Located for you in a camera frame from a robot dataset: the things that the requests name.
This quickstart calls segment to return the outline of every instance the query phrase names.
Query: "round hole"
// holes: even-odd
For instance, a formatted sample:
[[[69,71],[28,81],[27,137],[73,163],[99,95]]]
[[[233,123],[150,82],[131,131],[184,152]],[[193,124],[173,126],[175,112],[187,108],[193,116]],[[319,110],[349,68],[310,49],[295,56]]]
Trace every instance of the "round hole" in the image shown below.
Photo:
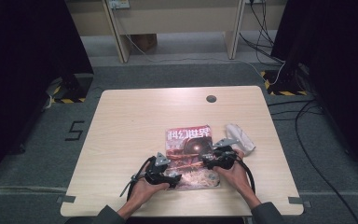
[[[209,103],[214,103],[216,102],[217,98],[214,95],[209,95],[206,97],[206,101],[208,101]]]

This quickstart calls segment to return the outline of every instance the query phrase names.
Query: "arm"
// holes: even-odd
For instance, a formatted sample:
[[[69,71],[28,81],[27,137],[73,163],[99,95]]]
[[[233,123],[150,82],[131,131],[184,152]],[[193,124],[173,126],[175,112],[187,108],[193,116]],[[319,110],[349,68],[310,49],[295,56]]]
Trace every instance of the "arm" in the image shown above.
[[[236,150],[238,156],[243,160],[243,152]],[[283,224],[285,223],[281,213],[273,203],[261,203],[250,187],[246,171],[235,161],[231,169],[226,170],[215,166],[213,168],[218,174],[225,177],[227,182],[237,190],[249,205],[252,215],[258,224]]]
[[[170,186],[168,183],[159,185],[151,185],[144,178],[138,180],[132,189],[129,200],[116,212],[109,206],[106,206],[94,220],[94,224],[121,224],[138,210],[142,204],[149,201],[149,199],[158,191],[167,189]]]

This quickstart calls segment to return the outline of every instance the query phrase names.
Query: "magazine cover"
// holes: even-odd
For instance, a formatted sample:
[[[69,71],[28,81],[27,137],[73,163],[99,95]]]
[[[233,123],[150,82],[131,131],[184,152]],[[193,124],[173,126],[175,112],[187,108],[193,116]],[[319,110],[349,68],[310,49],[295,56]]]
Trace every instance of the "magazine cover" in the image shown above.
[[[219,187],[219,174],[203,167],[202,156],[213,153],[211,128],[208,125],[174,128],[166,131],[166,157],[171,160],[168,176],[182,175],[176,189]]]

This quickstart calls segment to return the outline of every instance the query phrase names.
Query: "person's left hand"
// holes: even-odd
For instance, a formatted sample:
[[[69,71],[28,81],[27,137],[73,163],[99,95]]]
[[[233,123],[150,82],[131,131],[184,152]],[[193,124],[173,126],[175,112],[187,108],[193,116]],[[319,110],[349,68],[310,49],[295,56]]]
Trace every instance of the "person's left hand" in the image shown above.
[[[131,196],[129,200],[121,207],[117,213],[124,219],[129,218],[132,213],[138,210],[142,204],[149,201],[149,199],[158,191],[167,189],[170,187],[170,184],[163,183],[158,185],[149,184],[143,177],[138,180],[138,182],[133,186]]]

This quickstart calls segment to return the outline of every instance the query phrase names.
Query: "sleeve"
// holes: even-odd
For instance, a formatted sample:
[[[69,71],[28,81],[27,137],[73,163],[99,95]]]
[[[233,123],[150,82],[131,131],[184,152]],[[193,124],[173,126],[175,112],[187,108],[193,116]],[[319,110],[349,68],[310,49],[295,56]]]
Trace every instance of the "sleeve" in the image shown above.
[[[252,209],[257,224],[284,224],[285,221],[281,213],[273,203],[261,203],[256,208]]]
[[[126,220],[108,205],[101,210],[93,224],[124,224]]]

